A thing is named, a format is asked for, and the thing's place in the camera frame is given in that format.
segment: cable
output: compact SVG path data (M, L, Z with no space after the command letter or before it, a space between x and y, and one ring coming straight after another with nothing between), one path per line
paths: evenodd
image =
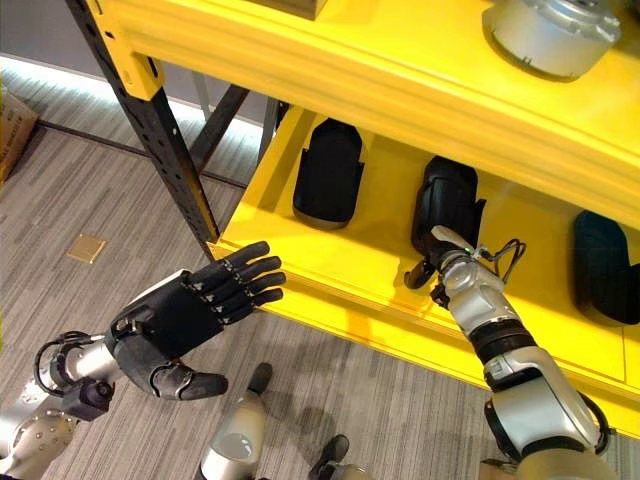
M518 263L518 261L527 251L526 243L521 242L517 238L512 238L505 244L504 247L502 247L493 255L486 247L481 245L480 247L478 247L476 254L474 254L474 258L476 258L475 255L479 254L479 256L481 256L485 260L493 262L493 272L497 277L500 277L500 259L511 250L514 250L513 256L511 257L511 262L509 262L506 273L502 276L502 282L506 284L509 280L509 277L511 276L511 272L513 272L513 268L516 266L516 263Z
M600 429L600 438L598 438L598 444L596 445L596 455L600 455L609 447L609 442L611 441L611 435L615 434L615 429L609 427L609 422L607 420L606 415L600 409L598 404L587 397L584 393L578 392L582 397L582 400L587 405L587 408L591 410L593 415L596 417L598 421L598 427Z
M35 359L33 361L33 379L36 382L36 385L38 385L49 395L53 395L54 397L63 397L64 392L62 390L57 388L50 388L42 381L42 376L40 375L40 361L42 360L44 352L46 352L50 347L53 347L54 345L80 346L93 343L93 341L94 340L92 339L91 335L80 332L78 330L71 330L69 332L63 333L62 335L59 335L54 340L51 340L41 346L38 349L38 352L36 353Z
M495 272L498 277L500 276L500 265L499 265L500 258L502 258L507 252L509 252L509 250L514 250L514 252L513 252L513 257L511 257L511 262L509 262L509 266L507 267L507 271L502 277L502 281L505 284L509 280L509 276L511 276L511 272L513 271L513 268L516 266L516 263L518 263L518 261L522 258L524 253L527 251L527 244L524 242L521 242L517 238L514 238L512 240L509 240L507 244L499 252L496 252L496 254L494 255L493 266L495 268Z

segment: metal rack frame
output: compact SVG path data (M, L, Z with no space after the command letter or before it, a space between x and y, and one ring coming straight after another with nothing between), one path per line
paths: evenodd
M220 231L199 174L249 90L231 85L188 149L162 88L164 76L161 67L151 57L131 55L130 52L124 53L130 56L130 61L124 59L123 62L126 46L108 48L105 40L116 42L119 35L112 31L115 28L105 29L104 25L98 24L108 23L108 16L97 0L67 0L67 5L156 171L203 251L212 259L207 242L217 241ZM128 63L131 67L125 71L125 81L113 61L114 55L121 56L120 64ZM144 85L143 90L134 90L135 96L130 93L132 75Z

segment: silver cylindrical object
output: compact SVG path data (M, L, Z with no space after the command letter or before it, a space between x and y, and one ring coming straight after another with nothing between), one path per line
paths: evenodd
M620 38L605 0L500 0L486 18L507 52L558 77L587 72Z

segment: robot forearm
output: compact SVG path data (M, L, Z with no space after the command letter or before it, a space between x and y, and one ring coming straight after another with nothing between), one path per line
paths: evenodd
M68 351L65 374L73 381L93 378L108 384L121 375L102 341ZM61 388L41 369L42 382ZM18 400L0 413L0 473L20 480L39 479L62 453L80 420L63 411L63 399L40 388L32 377Z
M136 297L105 335L68 332L36 355L34 377L0 413L0 474L36 480L71 441L79 420L106 413L115 380L126 375L143 391L171 400L222 394L227 379L196 372L180 357L249 315L282 298L277 257L266 242L249 245L191 273L176 272ZM57 350L48 368L40 358Z

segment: shelf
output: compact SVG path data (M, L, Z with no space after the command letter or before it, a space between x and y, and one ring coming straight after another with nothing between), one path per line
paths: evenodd
M428 287L413 292L402 283L420 260L410 231L429 154L375 136L346 228L320 231L293 216L300 151L323 118L300 108L287 114L212 246L216 255L267 239L289 278L284 300L271 311L482 385L480 362L449 313L431 302ZM570 300L569 233L580 209L493 175L479 177L479 195L488 200L481 241L493 249L514 236L528 244L506 288L510 301L567 375L602 400L614 424L640 436L640 327L600 327ZM625 232L638 258L640 232Z
M246 1L104 0L144 55L436 152L640 229L640 22L576 81L501 58L489 0L329 0L316 21Z

